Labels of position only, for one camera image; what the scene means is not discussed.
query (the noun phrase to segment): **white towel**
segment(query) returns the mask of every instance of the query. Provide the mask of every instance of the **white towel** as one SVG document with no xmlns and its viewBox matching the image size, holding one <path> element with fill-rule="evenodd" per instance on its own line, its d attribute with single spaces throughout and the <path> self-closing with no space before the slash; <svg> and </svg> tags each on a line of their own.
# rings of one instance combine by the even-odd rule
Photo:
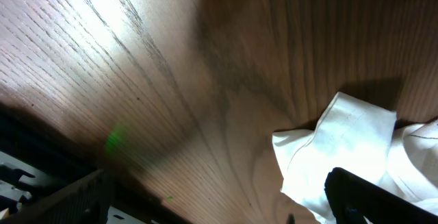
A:
<svg viewBox="0 0 438 224">
<path fill-rule="evenodd" d="M 424 184 L 424 178 L 415 182 L 403 179 L 404 176 L 410 178 L 413 174 L 422 175 L 422 172 L 428 172 L 428 177 L 438 175 L 431 170 L 432 165 L 437 163 L 438 155 L 438 145 L 431 141 L 438 142 L 438 139 L 425 138 L 425 131 L 421 135 L 410 136 L 423 127 L 423 125 L 417 125 L 406 127 L 398 131 L 400 133 L 395 133 L 399 135 L 394 136 L 391 143 L 395 122 L 395 112 L 341 92 L 337 93 L 322 114 L 314 132 L 300 129 L 276 132 L 272 135 L 275 155 L 284 177 L 281 192 L 308 208 L 319 222 L 335 223 L 335 217 L 324 192 L 324 183 L 327 174 L 333 168 L 342 167 L 407 201 L 422 206 L 433 206 L 432 200 L 420 202 L 432 199 L 434 195 L 421 195 L 416 192 L 419 189 L 414 187 L 419 182 Z M 427 134 L 430 134 L 431 130 L 433 129 L 429 127 Z M 420 143 L 421 146 L 412 146 L 412 152 L 418 155 L 416 157 L 421 157 L 421 160 L 417 162 L 418 166 L 423 166 L 421 169 L 414 170 L 417 167 L 410 163 L 412 158 L 409 159 L 398 149 L 400 143 L 402 148 L 405 143 L 419 144 L 417 143 L 419 137 L 423 137 L 421 139 L 426 141 L 427 145 L 423 142 Z M 402 175 L 402 179 L 394 180 L 394 175 L 400 174 L 401 168 L 396 163 L 400 158 L 410 164 L 412 170 L 408 175 Z M 436 185 L 429 184 L 428 186 L 437 192 Z M 415 193 L 406 194 L 404 193 L 406 189 Z"/>
</svg>

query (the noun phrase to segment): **wooden surface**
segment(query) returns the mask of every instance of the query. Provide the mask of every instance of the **wooden surface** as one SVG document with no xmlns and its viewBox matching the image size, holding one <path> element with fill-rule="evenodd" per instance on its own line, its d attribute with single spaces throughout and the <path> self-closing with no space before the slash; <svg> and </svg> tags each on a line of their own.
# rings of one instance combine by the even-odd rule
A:
<svg viewBox="0 0 438 224">
<path fill-rule="evenodd" d="M 0 101 L 193 223 L 314 223 L 280 193 L 271 133 L 312 128 L 339 90 L 406 121 L 438 114 L 438 0 L 0 5 Z"/>
</svg>

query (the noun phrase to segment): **wooden table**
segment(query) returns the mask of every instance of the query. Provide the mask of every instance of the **wooden table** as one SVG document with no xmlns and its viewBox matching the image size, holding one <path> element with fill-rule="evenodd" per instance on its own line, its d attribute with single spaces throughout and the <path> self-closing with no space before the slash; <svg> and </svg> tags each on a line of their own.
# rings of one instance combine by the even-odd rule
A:
<svg viewBox="0 0 438 224">
<path fill-rule="evenodd" d="M 280 193 L 271 134 L 312 129 L 337 91 L 438 114 L 438 0 L 0 5 L 0 101 L 193 223 L 314 223 Z"/>
</svg>

